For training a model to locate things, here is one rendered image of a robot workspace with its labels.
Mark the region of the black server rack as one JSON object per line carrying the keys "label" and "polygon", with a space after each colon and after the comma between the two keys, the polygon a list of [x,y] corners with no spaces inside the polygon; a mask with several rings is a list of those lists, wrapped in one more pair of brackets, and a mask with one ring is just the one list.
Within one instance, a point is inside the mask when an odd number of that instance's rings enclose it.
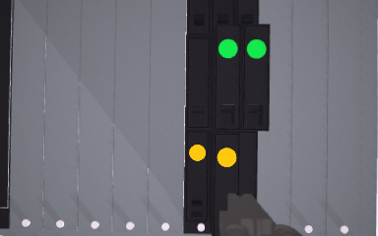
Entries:
{"label": "black server rack", "polygon": [[377,172],[378,0],[0,0],[0,236],[376,236]]}

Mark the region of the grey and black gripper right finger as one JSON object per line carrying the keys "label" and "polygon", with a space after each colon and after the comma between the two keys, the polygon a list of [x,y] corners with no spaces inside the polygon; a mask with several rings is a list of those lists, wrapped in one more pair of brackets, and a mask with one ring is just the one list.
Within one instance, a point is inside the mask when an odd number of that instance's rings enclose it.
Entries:
{"label": "grey and black gripper right finger", "polygon": [[254,236],[303,236],[294,228],[275,224],[252,194],[243,194],[240,199],[245,204],[254,221]]}

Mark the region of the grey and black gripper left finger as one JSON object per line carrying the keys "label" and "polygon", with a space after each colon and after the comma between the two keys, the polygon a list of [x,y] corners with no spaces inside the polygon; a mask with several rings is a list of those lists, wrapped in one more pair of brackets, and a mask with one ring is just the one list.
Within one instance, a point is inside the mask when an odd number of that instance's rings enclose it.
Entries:
{"label": "grey and black gripper left finger", "polygon": [[254,236],[253,217],[236,194],[228,194],[227,210],[220,210],[220,236]]}

